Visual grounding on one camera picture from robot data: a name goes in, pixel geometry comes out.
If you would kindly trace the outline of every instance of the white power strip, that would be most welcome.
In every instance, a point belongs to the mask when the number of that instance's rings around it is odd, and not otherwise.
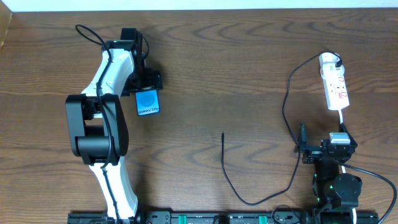
[[[344,65],[336,68],[339,58],[332,53],[319,56],[321,77],[325,87],[326,101],[329,110],[341,110],[349,106],[348,91],[344,79]]]

